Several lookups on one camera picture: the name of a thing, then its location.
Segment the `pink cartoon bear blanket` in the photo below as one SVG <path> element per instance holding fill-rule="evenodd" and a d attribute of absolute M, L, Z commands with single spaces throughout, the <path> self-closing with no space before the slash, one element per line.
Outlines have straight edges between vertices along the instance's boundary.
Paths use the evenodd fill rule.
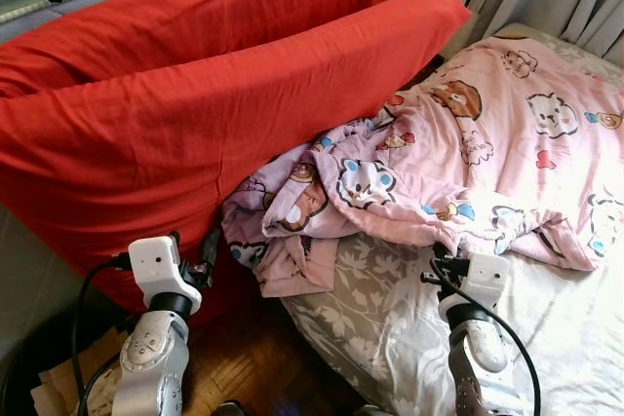
<path fill-rule="evenodd" d="M 483 39 L 247 176 L 224 241 L 267 297 L 331 291 L 355 234 L 594 272 L 623 256 L 623 110 L 535 39 Z"/>

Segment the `bed with beige floral sheet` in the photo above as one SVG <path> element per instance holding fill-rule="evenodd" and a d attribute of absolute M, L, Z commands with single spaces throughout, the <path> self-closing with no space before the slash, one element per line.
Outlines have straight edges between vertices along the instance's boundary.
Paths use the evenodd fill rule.
<path fill-rule="evenodd" d="M 535 39 L 559 57 L 619 87 L 623 73 L 579 47 L 524 25 L 494 37 Z M 558 268 L 524 255 L 498 313 L 517 332 L 536 368 L 543 416 L 624 415 L 623 256 L 594 272 Z M 432 246 L 355 234 L 337 242 L 334 287 L 286 296 L 300 331 L 361 394 L 401 415 L 450 416 L 449 326 L 436 288 L 420 281 Z M 505 350 L 523 397 L 533 390 L 513 346 Z"/>

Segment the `large red cushion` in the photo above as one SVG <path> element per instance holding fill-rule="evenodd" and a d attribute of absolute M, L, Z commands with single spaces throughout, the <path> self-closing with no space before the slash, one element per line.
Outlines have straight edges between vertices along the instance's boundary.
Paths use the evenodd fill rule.
<path fill-rule="evenodd" d="M 383 0 L 106 0 L 0 45 L 0 98 L 232 54 Z"/>
<path fill-rule="evenodd" d="M 81 269 L 172 232 L 193 259 L 247 175 L 374 116 L 469 16 L 387 0 L 235 54 L 0 99 L 0 207 Z"/>

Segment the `grey left robot leg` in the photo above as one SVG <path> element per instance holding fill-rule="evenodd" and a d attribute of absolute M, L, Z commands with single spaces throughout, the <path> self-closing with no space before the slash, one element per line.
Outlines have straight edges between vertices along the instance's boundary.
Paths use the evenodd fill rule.
<path fill-rule="evenodd" d="M 227 399 L 210 412 L 210 416 L 249 416 L 237 399 Z"/>

